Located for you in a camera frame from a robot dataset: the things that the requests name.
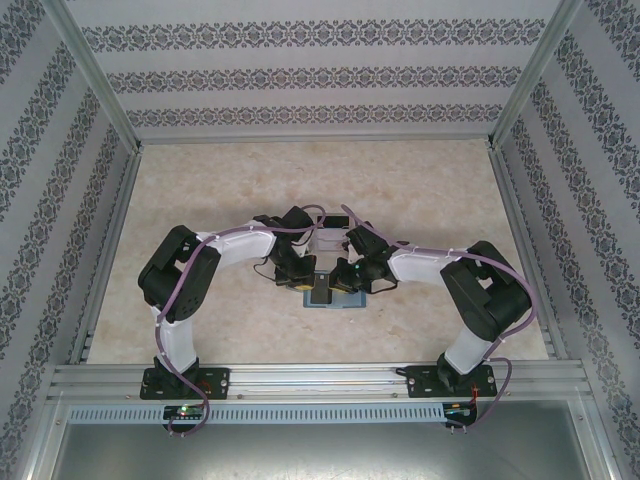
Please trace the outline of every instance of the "beige floor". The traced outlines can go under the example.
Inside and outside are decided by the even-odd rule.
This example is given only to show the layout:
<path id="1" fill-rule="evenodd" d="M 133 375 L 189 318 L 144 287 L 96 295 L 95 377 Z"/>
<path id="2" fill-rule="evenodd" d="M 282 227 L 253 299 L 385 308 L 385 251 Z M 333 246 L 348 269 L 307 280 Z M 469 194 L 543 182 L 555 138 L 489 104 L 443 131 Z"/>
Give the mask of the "beige floor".
<path id="1" fill-rule="evenodd" d="M 486 239 L 519 269 L 480 140 L 149 146 L 89 363 L 151 362 L 153 322 L 136 280 L 173 226 L 221 230 L 308 203 L 328 211 L 346 203 L 385 232 L 423 246 Z M 369 297 L 366 309 L 304 309 L 299 293 L 276 288 L 250 265 L 214 278 L 194 325 L 201 362 L 435 360 L 462 325 L 444 288 L 407 283 Z M 547 358 L 537 323 L 496 354 Z"/>

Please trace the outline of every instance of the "patterned wallpaper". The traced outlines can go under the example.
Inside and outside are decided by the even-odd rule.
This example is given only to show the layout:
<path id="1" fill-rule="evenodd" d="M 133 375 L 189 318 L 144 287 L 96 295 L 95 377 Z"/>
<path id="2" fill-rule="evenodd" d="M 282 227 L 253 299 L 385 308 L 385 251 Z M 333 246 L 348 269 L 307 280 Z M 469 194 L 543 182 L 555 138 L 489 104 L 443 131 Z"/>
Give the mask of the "patterned wallpaper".
<path id="1" fill-rule="evenodd" d="M 0 479 L 65 363 L 130 148 L 37 0 L 0 1 Z"/>
<path id="2" fill-rule="evenodd" d="M 623 478 L 640 478 L 639 31 L 631 2 L 585 2 L 502 150 Z"/>
<path id="3" fill-rule="evenodd" d="M 488 134 L 558 0 L 401 3 L 68 5 L 143 140 Z"/>

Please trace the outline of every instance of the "metal bracket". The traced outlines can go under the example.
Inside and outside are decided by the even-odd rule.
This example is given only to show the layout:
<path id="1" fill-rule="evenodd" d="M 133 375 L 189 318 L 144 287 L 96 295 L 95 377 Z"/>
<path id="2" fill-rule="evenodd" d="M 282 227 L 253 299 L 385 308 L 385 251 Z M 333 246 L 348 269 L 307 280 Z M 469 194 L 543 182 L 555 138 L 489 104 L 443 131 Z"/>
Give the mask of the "metal bracket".
<path id="1" fill-rule="evenodd" d="M 407 379 L 409 398 L 472 397 L 474 387 L 478 389 L 478 397 L 495 397 L 498 394 L 490 365 L 477 367 L 473 378 L 457 386 L 453 392 L 440 381 L 435 365 L 410 365 L 396 368 L 396 373 Z"/>
<path id="2" fill-rule="evenodd" d="M 197 369 L 195 385 L 202 389 L 209 400 L 226 400 L 229 392 L 230 370 L 228 368 L 200 367 Z M 198 400 L 200 396 L 189 389 L 183 394 L 159 375 L 156 368 L 147 368 L 140 387 L 142 400 Z"/>

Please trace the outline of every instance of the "purple cable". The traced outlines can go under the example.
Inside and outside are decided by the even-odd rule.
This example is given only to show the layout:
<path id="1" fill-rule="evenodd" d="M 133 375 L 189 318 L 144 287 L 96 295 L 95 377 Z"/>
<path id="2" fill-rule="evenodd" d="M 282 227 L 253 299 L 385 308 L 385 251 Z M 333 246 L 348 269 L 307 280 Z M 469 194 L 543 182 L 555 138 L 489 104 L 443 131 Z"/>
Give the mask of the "purple cable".
<path id="1" fill-rule="evenodd" d="M 379 236 L 380 238 L 382 238 L 389 245 L 393 245 L 395 247 L 398 247 L 399 249 L 408 250 L 410 252 L 424 253 L 424 254 L 427 254 L 427 255 L 435 255 L 435 256 L 438 256 L 438 257 L 464 257 L 464 258 L 469 258 L 471 260 L 475 260 L 475 261 L 479 261 L 479 262 L 482 262 L 482 263 L 486 263 L 488 265 L 496 267 L 497 269 L 502 270 L 503 272 L 511 275 L 513 278 L 515 278 L 518 281 L 518 283 L 520 285 L 522 285 L 522 288 L 524 288 L 525 291 L 527 292 L 527 295 L 529 295 L 529 298 L 531 299 L 531 311 L 529 312 L 529 316 L 527 317 L 527 319 L 524 322 L 522 322 L 520 325 L 518 325 L 517 327 L 514 327 L 511 330 L 509 330 L 509 331 L 503 333 L 502 335 L 498 336 L 496 341 L 493 342 L 493 345 L 491 345 L 491 347 L 484 354 L 484 357 L 483 357 L 484 360 L 488 360 L 488 361 L 496 361 L 497 360 L 497 361 L 506 362 L 506 364 L 507 364 L 507 376 L 505 377 L 504 382 L 502 383 L 502 387 L 498 391 L 498 394 L 495 396 L 495 398 L 491 402 L 491 405 L 489 405 L 487 410 L 482 414 L 482 416 L 478 420 L 475 421 L 475 423 L 473 423 L 473 425 L 477 425 L 478 423 L 481 423 L 481 421 L 484 421 L 487 418 L 487 416 L 489 416 L 489 414 L 495 409 L 496 405 L 498 404 L 498 401 L 500 400 L 500 398 L 502 397 L 502 395 L 504 394 L 504 392 L 507 389 L 507 385 L 509 384 L 509 380 L 511 380 L 511 373 L 513 371 L 513 365 L 512 365 L 511 361 L 508 358 L 506 358 L 506 357 L 496 357 L 496 358 L 490 359 L 489 356 L 500 346 L 500 344 L 504 341 L 505 338 L 510 337 L 511 335 L 524 330 L 525 328 L 527 328 L 531 324 L 531 322 L 533 322 L 534 318 L 538 314 L 538 297 L 535 295 L 535 292 L 534 292 L 533 288 L 514 269 L 512 269 L 512 268 L 508 267 L 507 265 L 504 265 L 504 264 L 502 264 L 500 262 L 497 262 L 497 261 L 495 261 L 495 260 L 493 260 L 491 258 L 487 258 L 487 257 L 484 257 L 482 255 L 475 255 L 473 253 L 469 253 L 469 252 L 465 252 L 465 251 L 459 251 L 459 250 L 441 250 L 441 249 L 436 249 L 436 248 L 421 248 L 421 247 L 411 247 L 409 245 L 402 245 L 401 243 L 396 242 L 395 240 L 393 240 L 390 237 L 386 236 L 385 234 L 383 234 L 379 230 L 375 229 L 371 225 L 363 222 L 360 218 L 358 218 L 358 216 L 353 212 L 353 210 L 351 210 L 346 205 L 343 204 L 343 205 L 340 205 L 340 207 L 342 208 L 342 210 L 345 211 L 345 213 L 347 215 L 349 215 L 351 218 L 353 218 L 353 220 L 355 221 L 356 225 L 362 225 L 367 230 L 369 230 L 371 233 L 374 233 L 377 236 Z"/>
<path id="2" fill-rule="evenodd" d="M 305 205 L 304 207 L 302 207 L 302 210 L 308 210 L 308 209 L 311 209 L 311 208 L 316 208 L 316 209 L 320 210 L 321 217 L 316 223 L 314 223 L 310 227 L 306 227 L 306 228 L 278 228 L 278 227 L 266 227 L 266 226 L 265 227 L 260 227 L 260 226 L 243 225 L 241 227 L 230 228 L 228 230 L 224 230 L 224 231 L 222 231 L 220 233 L 212 234 L 209 237 L 205 238 L 195 248 L 195 250 L 193 251 L 193 253 L 189 257 L 189 261 L 187 261 L 186 265 L 184 266 L 184 270 L 182 271 L 182 274 L 180 275 L 180 278 L 178 279 L 178 283 L 176 284 L 175 288 L 173 289 L 173 292 L 171 293 L 171 296 L 169 297 L 169 300 L 167 301 L 167 304 L 164 306 L 164 308 L 162 309 L 162 312 L 160 312 L 160 315 L 158 315 L 158 317 L 156 319 L 156 328 L 155 328 L 156 345 L 158 346 L 158 351 L 160 352 L 160 355 L 164 358 L 164 362 L 165 362 L 167 368 L 169 369 L 169 371 L 171 373 L 173 373 L 176 377 L 178 377 L 178 379 L 182 383 L 184 383 L 191 390 L 196 392 L 200 396 L 200 398 L 202 398 L 203 406 L 204 406 L 204 409 L 205 409 L 205 414 L 202 416 L 202 420 L 200 420 L 200 423 L 195 425 L 192 429 L 188 430 L 187 432 L 180 433 L 181 437 L 186 437 L 188 435 L 192 435 L 192 434 L 196 433 L 198 430 L 200 430 L 205 425 L 205 423 L 207 423 L 207 420 L 209 419 L 209 414 L 211 413 L 211 405 L 209 404 L 209 399 L 207 398 L 207 395 L 200 388 L 198 388 L 196 385 L 191 383 L 186 377 L 184 377 L 178 371 L 178 369 L 171 363 L 169 358 L 167 357 L 167 351 L 165 350 L 164 346 L 162 345 L 162 339 L 160 337 L 160 326 L 162 325 L 162 320 L 165 319 L 165 317 L 167 316 L 167 313 L 169 312 L 169 310 L 173 306 L 173 303 L 176 301 L 176 298 L 178 297 L 178 294 L 180 293 L 180 290 L 182 289 L 182 286 L 184 285 L 184 282 L 185 282 L 185 280 L 187 278 L 187 275 L 189 274 L 189 270 L 191 270 L 191 267 L 193 266 L 193 263 L 195 262 L 196 257 L 202 251 L 202 249 L 207 246 L 207 243 L 209 243 L 211 240 L 222 238 L 222 237 L 224 237 L 226 235 L 229 235 L 229 234 L 232 234 L 232 233 L 247 232 L 247 231 L 252 231 L 252 232 L 272 232 L 272 233 L 305 233 L 305 232 L 316 230 L 320 225 L 322 225 L 324 223 L 325 218 L 327 218 L 327 212 L 325 211 L 325 209 L 323 207 L 321 207 L 320 205 L 315 205 L 315 204 Z M 169 425 L 167 425 L 167 430 L 169 431 L 169 435 L 174 435 L 174 433 L 176 433 L 171 428 L 171 426 L 173 425 L 173 420 L 174 420 L 173 418 L 171 420 L 169 420 Z"/>

